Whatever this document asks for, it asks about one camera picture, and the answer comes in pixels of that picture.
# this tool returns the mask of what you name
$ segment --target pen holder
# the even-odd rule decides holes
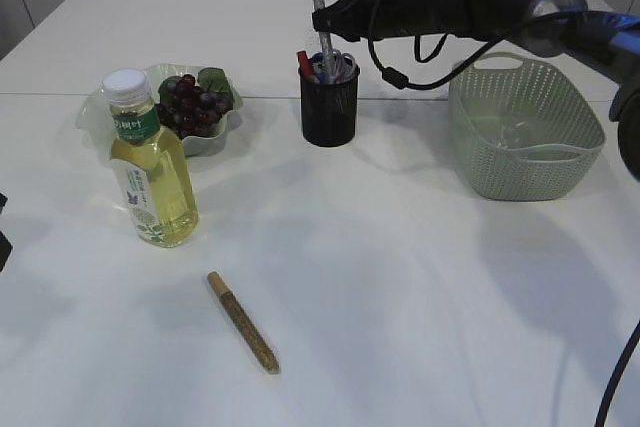
[[[318,147],[337,147],[353,139],[356,133],[358,77],[355,74],[340,84],[317,84],[300,76],[302,135]]]

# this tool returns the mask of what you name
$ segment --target pen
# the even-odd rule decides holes
[[[300,72],[307,78],[313,77],[313,67],[311,66],[311,61],[309,57],[307,57],[307,52],[305,50],[301,50],[296,54],[298,56],[298,64],[300,65]]]
[[[224,307],[231,320],[235,324],[236,328],[242,334],[247,345],[256,356],[260,365],[270,374],[280,373],[280,365],[278,359],[274,355],[273,351],[269,348],[264,341],[258,329],[256,329],[251,319],[246,314],[233,292],[224,283],[224,280],[217,272],[211,272],[207,276],[209,285],[216,293],[216,297]]]
[[[313,0],[315,10],[324,9],[324,0]],[[333,46],[331,45],[331,35],[327,32],[320,32],[320,46],[322,47],[322,64],[327,76],[327,83],[333,83],[335,75],[335,66],[333,61]]]

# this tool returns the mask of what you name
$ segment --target silver pen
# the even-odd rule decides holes
[[[324,9],[324,0],[313,0],[315,10]],[[328,84],[333,84],[335,78],[335,62],[333,59],[333,46],[331,45],[331,34],[328,32],[319,32],[320,47],[322,48],[322,66]]]

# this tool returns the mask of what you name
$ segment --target yellow liquid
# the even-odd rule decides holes
[[[153,102],[132,108],[111,107],[117,115],[143,115],[153,109]],[[116,139],[111,146],[111,158],[137,165],[147,173],[153,201],[161,228],[160,241],[141,237],[161,247],[181,244],[198,225],[198,208],[191,187],[191,178],[182,142],[171,130],[160,130],[141,143]]]

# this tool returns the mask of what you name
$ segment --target basket handle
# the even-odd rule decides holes
[[[564,160],[553,160],[549,162],[573,162],[576,159],[588,154],[592,149],[585,149],[582,147],[575,147],[573,145],[564,145],[564,144],[546,144],[546,145],[536,145],[534,147],[524,147],[522,149],[514,149],[511,151],[511,155],[516,157],[519,162],[541,162],[539,160],[527,159],[526,156],[530,154],[539,154],[542,152],[558,152],[558,153],[566,153],[566,154],[575,154],[575,157]]]
[[[501,67],[499,69],[483,69],[482,67],[478,66],[478,64],[481,63],[483,60],[489,60],[489,59],[517,60],[518,62],[520,62],[520,65],[518,65],[517,67]],[[522,55],[514,54],[512,52],[492,52],[490,54],[485,54],[482,57],[480,57],[473,64],[471,64],[470,68],[474,70],[502,70],[502,71],[518,70],[527,62],[530,62],[530,59],[523,57]]]

